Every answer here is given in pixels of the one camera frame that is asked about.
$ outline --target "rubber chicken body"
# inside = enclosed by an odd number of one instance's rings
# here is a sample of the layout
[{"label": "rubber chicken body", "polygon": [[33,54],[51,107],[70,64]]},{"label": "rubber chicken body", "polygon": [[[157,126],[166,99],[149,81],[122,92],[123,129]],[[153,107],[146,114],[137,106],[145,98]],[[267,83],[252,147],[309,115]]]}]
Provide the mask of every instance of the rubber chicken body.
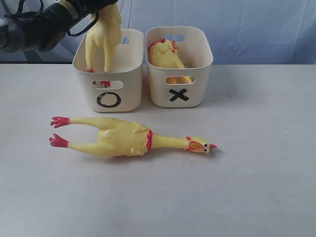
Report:
[{"label": "rubber chicken body", "polygon": [[[159,42],[155,42],[149,47],[150,63],[160,68],[185,68],[178,55],[178,48],[175,40],[170,41],[163,38]],[[191,77],[179,77],[181,83],[193,83]],[[177,84],[176,77],[168,77],[168,84]]]},{"label": "rubber chicken body", "polygon": [[153,133],[146,126],[117,118],[65,118],[54,117],[55,128],[69,124],[85,124],[99,129],[97,141],[91,144],[68,142],[57,134],[50,138],[54,147],[64,147],[98,157],[142,156],[151,149],[179,148],[195,153],[208,153],[216,148],[200,137],[177,138]]},{"label": "rubber chicken body", "polygon": [[104,7],[99,11],[99,19],[87,32],[85,38],[85,58],[87,71],[93,73],[94,55],[97,48],[104,50],[104,72],[111,72],[117,45],[122,37],[122,19],[117,4]]}]

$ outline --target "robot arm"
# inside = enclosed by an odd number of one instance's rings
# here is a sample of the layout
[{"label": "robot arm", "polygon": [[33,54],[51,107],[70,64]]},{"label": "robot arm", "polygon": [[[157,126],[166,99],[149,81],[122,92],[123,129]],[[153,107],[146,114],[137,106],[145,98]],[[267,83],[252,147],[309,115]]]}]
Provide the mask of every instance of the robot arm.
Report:
[{"label": "robot arm", "polygon": [[[0,51],[15,53],[36,49],[52,50],[66,35],[73,37],[88,31],[98,20],[98,11],[118,0],[58,0],[44,9],[43,1],[38,12],[22,12],[25,0],[20,0],[15,14],[0,19]],[[83,31],[70,34],[70,29],[87,15],[96,18]]]}]

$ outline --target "black x mark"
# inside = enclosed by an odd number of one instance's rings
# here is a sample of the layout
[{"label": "black x mark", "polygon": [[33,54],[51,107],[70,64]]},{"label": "black x mark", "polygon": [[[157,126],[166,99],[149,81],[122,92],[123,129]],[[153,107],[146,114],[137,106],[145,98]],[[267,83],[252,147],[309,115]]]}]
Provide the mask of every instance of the black x mark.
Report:
[{"label": "black x mark", "polygon": [[174,94],[174,96],[170,99],[170,101],[175,101],[176,99],[180,98],[184,101],[188,101],[189,97],[188,96],[185,96],[184,93],[188,92],[186,89],[182,89],[180,90],[179,92],[173,90],[173,89],[170,89],[169,92],[171,94]]}]

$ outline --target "white plastic bin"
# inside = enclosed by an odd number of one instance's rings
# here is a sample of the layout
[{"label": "white plastic bin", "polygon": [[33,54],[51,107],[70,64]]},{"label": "white plastic bin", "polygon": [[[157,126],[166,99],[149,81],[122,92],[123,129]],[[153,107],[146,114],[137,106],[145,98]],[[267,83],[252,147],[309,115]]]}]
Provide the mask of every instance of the white plastic bin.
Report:
[{"label": "white plastic bin", "polygon": [[[176,41],[176,47],[180,60],[186,66],[185,69],[158,68],[150,63],[148,52],[150,45],[170,35],[184,36],[184,41]],[[188,26],[156,27],[147,31],[145,42],[152,102],[164,108],[199,105],[203,101],[213,63],[212,51],[204,32]],[[167,77],[183,76],[192,76],[193,83],[167,84],[166,82]]]},{"label": "white plastic bin", "polygon": [[128,112],[141,104],[144,35],[134,29],[121,32],[129,42],[117,46],[112,72],[104,72],[102,48],[95,54],[94,73],[87,72],[85,37],[73,60],[87,103],[96,112]]}]

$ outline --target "black circle mark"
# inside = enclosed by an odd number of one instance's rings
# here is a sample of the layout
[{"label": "black circle mark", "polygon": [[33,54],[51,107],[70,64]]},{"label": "black circle mark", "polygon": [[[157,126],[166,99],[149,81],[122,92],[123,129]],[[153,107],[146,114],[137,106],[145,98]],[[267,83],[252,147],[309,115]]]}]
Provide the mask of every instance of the black circle mark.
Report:
[{"label": "black circle mark", "polygon": [[[115,96],[116,96],[117,101],[116,101],[115,104],[112,104],[112,105],[105,105],[105,104],[102,104],[102,103],[101,103],[102,98],[103,98],[105,95],[107,95],[107,94],[109,94],[109,95],[115,95]],[[104,92],[104,93],[102,93],[101,95],[99,95],[98,98],[97,98],[97,103],[98,103],[98,105],[99,105],[99,106],[102,106],[102,107],[104,107],[104,108],[115,108],[115,107],[117,107],[117,106],[120,105],[121,101],[122,101],[122,100],[121,100],[120,96],[119,96],[118,94],[114,93],[114,92]]]}]

